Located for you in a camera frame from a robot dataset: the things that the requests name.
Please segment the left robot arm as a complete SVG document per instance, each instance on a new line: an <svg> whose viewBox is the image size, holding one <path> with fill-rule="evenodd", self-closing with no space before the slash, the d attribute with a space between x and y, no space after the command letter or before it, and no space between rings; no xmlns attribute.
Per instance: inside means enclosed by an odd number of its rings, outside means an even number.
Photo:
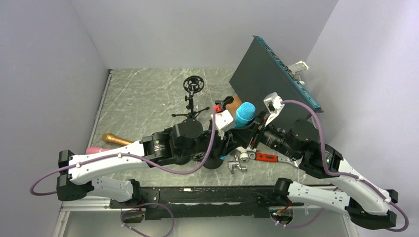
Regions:
<svg viewBox="0 0 419 237"><path fill-rule="evenodd" d="M226 133L235 122L213 117L210 124L210 130L204 131L200 122L186 119L117 149L86 155L61 151L57 197L73 201L98 196L136 207L143 201L140 183L135 179L108 178L108 174L144 167L176 175L189 175L201 167L216 169L223 163Z"/></svg>

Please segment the pink microphone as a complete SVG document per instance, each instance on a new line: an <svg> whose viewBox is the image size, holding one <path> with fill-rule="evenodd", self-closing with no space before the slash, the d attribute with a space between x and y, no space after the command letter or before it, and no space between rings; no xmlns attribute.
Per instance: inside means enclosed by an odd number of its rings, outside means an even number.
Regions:
<svg viewBox="0 0 419 237"><path fill-rule="evenodd" d="M86 155L91 155L91 154L96 154L96 153L100 153L100 152L105 152L105 151L109 151L110 149L106 149L106 148L101 148L101 147L89 147L86 149L85 154Z"/></svg>

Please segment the black tripod microphone stand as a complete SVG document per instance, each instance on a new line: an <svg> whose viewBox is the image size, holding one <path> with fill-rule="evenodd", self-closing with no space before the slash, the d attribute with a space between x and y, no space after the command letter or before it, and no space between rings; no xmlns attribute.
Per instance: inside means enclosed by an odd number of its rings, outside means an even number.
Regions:
<svg viewBox="0 0 419 237"><path fill-rule="evenodd" d="M210 107L195 111L194 110L194 95L201 92L205 86L205 81L200 76L189 76L183 82L183 88L188 95L185 96L185 102L188 102L186 109L189 110L187 114L172 114L172 117L186 117L187 119L196 119L202 111L207 111Z"/></svg>

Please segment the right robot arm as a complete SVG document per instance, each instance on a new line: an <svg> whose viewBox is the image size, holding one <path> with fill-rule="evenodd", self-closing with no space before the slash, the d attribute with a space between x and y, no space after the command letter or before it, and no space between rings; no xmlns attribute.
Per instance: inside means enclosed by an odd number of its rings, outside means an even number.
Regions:
<svg viewBox="0 0 419 237"><path fill-rule="evenodd" d="M289 130L278 131L264 116L249 125L231 130L239 147L264 144L298 162L306 174L327 181L338 191L312 188L287 178L278 178L272 198L278 205L306 203L348 216L352 223L369 230L396 230L398 200L395 190L384 190L357 172L336 149L322 141L321 131L298 119Z"/></svg>

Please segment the gold microphone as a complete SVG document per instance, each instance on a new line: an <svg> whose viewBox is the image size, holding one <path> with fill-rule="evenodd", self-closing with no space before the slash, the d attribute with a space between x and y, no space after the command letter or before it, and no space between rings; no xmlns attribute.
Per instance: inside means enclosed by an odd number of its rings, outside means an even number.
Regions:
<svg viewBox="0 0 419 237"><path fill-rule="evenodd" d="M127 140L124 138L121 138L119 136L116 136L112 133L104 133L101 137L102 141L108 144L114 144L119 146L127 146L133 143L131 140Z"/></svg>

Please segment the blue microphone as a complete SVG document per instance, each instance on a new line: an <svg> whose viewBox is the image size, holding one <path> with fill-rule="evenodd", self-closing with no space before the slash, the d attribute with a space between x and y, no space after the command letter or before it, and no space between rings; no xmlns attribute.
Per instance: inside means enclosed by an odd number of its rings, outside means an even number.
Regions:
<svg viewBox="0 0 419 237"><path fill-rule="evenodd" d="M255 115L255 106L250 102L243 102L242 105L237 109L236 113L236 125L233 128L244 127L249 124ZM226 132L218 131L219 136L223 139Z"/></svg>

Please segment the black clip stand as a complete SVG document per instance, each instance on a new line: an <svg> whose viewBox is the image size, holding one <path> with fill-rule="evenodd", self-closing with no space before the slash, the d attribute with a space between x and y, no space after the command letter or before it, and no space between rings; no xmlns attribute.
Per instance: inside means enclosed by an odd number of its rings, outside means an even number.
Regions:
<svg viewBox="0 0 419 237"><path fill-rule="evenodd" d="M234 97L227 96L224 100L215 100L214 106L212 107L216 113L221 113L226 110L226 106L234 101Z"/></svg>

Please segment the black shock-mount stand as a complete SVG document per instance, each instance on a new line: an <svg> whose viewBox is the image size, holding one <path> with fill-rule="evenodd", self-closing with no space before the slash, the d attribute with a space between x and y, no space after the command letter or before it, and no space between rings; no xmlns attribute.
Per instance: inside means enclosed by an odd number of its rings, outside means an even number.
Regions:
<svg viewBox="0 0 419 237"><path fill-rule="evenodd" d="M205 152L198 153L198 154L192 155L191 160L196 161L196 162L201 162L204 156L205 156ZM207 169L217 169L223 164L226 158L227 156L217 156L215 155L215 153L211 153L208 159L206 160L206 162L204 163L203 167Z"/></svg>

